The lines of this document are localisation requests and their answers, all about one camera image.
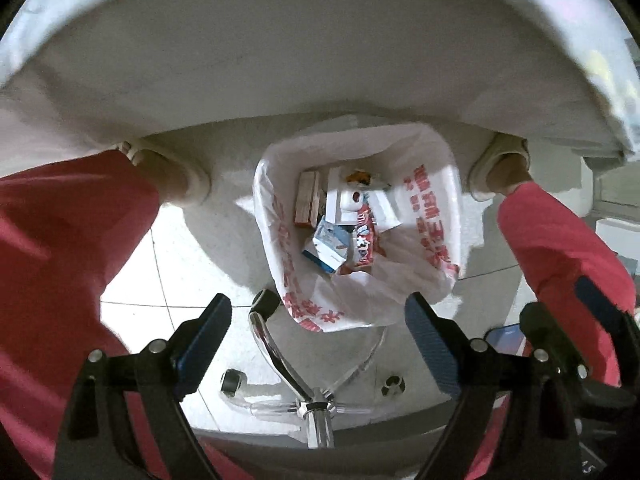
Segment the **red candy bar wrapper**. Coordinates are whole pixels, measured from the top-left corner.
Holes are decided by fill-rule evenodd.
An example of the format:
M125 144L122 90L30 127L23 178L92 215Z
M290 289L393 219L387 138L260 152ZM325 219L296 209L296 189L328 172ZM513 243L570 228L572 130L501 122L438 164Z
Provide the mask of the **red candy bar wrapper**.
M379 251L375 218L370 206L364 204L357 212L357 223L352 230L348 258L340 273L351 274L369 269Z

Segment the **white orange snack packet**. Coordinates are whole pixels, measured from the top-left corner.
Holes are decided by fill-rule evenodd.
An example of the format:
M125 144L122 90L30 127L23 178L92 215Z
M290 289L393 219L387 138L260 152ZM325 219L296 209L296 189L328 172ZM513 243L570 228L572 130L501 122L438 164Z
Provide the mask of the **white orange snack packet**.
M356 169L345 177L345 183L364 190L388 190L392 185L380 174Z

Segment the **red white ointment box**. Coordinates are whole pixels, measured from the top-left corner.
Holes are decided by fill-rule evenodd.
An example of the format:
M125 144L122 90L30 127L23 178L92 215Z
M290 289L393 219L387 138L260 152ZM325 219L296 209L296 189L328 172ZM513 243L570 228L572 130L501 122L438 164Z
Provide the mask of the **red white ointment box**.
M368 204L372 210L378 230L383 233L400 226L397 206L393 200L392 187L388 190L364 190L345 183L345 177L356 169L344 166L329 169L326 181L326 204L324 218L327 222L354 228L357 212Z

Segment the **white plastic trash bag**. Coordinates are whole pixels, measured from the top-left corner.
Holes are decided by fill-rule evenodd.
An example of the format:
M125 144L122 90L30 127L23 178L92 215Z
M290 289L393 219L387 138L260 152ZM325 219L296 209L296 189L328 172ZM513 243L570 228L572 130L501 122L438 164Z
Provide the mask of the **white plastic trash bag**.
M428 125L329 124L274 144L253 197L277 292L305 330L394 325L413 292L436 304L456 284L459 177Z

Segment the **red trouser right leg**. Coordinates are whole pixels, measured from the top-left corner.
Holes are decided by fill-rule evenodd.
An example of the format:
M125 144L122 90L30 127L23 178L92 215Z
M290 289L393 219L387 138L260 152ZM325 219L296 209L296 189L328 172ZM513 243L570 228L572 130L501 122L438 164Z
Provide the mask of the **red trouser right leg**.
M618 310L632 313L636 289L615 252L589 226L534 182L521 184L499 207L498 225L529 287L570 337L592 376L620 383L610 335L575 295L586 276Z

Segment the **red trouser leg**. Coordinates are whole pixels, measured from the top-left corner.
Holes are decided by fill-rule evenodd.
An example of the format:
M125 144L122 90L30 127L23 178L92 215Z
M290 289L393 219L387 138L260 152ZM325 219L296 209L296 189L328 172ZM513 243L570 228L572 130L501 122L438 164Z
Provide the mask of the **red trouser leg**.
M87 356L130 354L102 323L101 298L162 205L157 188L116 148L2 179L3 478L54 479L58 434ZM152 479L172 479L140 396L128 392L126 402ZM245 477L195 437L218 479Z
M499 207L498 225L529 287L570 337L592 376L620 383L610 335L575 295L586 276L618 310L632 313L636 289L615 252L589 226L534 182L521 184Z

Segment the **chrome chair base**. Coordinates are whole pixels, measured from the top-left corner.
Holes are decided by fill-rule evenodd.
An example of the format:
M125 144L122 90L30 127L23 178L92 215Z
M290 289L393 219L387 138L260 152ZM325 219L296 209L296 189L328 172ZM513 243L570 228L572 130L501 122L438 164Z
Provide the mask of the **chrome chair base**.
M308 448L333 448L335 445L333 421L337 417L367 418L377 422L395 411L394 398L388 393L379 401L343 402L341 394L363 378L373 366L378 352L386 343L386 327L372 330L373 344L367 348L364 357L346 370L337 380L327 386L312 386L299 374L294 365L285 357L273 338L268 320L280 309L279 295L264 289L254 297L248 311L248 328L256 347L267 364L281 379L292 394L287 401L279 401L270 396L263 401L252 402L247 390L246 375L240 370L229 368L220 380L220 396L230 408L244 412L264 422L277 422L283 417L297 419L304 430Z

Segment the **red trouser left leg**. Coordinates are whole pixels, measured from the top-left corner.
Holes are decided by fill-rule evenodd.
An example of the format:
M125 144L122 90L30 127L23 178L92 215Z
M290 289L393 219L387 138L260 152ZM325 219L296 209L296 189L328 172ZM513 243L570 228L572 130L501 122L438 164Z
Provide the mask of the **red trouser left leg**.
M54 479L58 434L87 356L130 354L102 323L101 298L162 205L157 188L116 148L2 179L3 478ZM128 392L126 402L152 479L172 479L140 396ZM195 437L218 479L245 477Z

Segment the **right beige slipper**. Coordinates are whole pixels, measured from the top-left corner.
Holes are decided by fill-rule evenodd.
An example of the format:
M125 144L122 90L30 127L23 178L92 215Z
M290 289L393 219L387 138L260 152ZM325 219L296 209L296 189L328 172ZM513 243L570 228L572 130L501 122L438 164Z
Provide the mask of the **right beige slipper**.
M527 141L497 133L469 173L468 188L478 202L496 194L507 196L521 184L532 182Z

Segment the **beige slipper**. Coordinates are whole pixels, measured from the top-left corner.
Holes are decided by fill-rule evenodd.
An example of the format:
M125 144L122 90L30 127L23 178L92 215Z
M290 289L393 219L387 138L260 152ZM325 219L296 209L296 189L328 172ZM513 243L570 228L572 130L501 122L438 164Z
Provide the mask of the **beige slipper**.
M468 188L478 202L496 194L507 196L521 184L532 182L527 141L497 133L469 173Z
M209 196L208 172L189 157L145 139L120 142L115 148L157 188L161 204L188 208Z

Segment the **left beige slipper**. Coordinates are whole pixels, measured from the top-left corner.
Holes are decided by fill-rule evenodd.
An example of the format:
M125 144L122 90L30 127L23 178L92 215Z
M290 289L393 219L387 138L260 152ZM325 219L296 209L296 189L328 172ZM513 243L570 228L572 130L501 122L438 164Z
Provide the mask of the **left beige slipper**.
M189 157L145 139L120 142L115 148L157 188L161 204L188 208L209 196L208 172Z

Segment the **blue white box in bag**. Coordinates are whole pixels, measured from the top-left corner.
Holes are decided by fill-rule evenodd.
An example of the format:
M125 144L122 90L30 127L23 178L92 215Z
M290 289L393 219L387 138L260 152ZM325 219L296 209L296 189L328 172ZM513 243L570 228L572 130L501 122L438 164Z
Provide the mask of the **blue white box in bag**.
M306 241L302 255L324 272L334 274L347 262L350 246L352 234L322 218L312 237Z

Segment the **grey circle-patterned bed sheet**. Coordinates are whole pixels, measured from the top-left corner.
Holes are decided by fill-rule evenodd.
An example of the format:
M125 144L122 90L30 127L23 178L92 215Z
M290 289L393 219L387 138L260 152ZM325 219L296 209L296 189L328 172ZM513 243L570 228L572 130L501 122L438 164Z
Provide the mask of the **grey circle-patterned bed sheet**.
M320 112L639 157L639 76L606 0L23 0L1 40L5 172Z

